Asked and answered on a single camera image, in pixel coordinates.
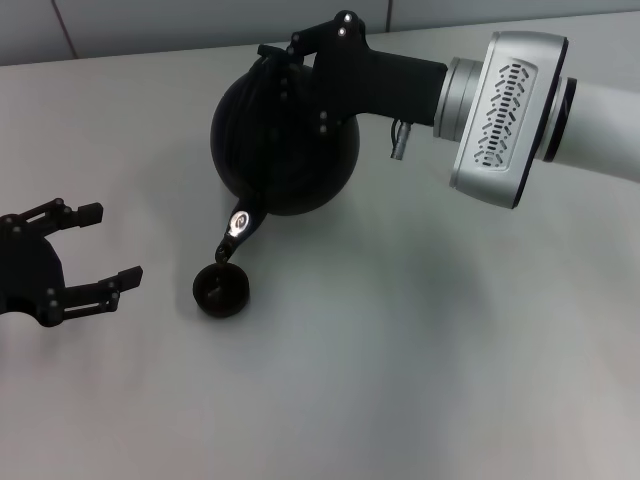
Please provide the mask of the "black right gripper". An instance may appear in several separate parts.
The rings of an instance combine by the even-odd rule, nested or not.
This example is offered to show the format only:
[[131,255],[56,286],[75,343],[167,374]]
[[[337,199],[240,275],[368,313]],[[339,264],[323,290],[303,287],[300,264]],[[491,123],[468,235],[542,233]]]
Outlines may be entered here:
[[443,63],[371,49],[351,11],[293,32],[285,48],[260,44],[257,54],[285,64],[315,56],[311,75],[282,74],[278,83],[292,120],[320,135],[359,114],[432,126],[447,73]]

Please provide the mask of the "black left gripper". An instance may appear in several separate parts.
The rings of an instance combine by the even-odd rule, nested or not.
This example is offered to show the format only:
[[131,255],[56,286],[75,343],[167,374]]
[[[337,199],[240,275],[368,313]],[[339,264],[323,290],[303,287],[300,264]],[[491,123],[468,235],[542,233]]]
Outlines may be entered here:
[[1,314],[23,313],[51,328],[63,320],[115,312],[121,295],[137,288],[136,266],[89,284],[65,287],[61,262],[46,236],[102,222],[104,209],[91,203],[73,210],[56,198],[23,213],[1,217]]

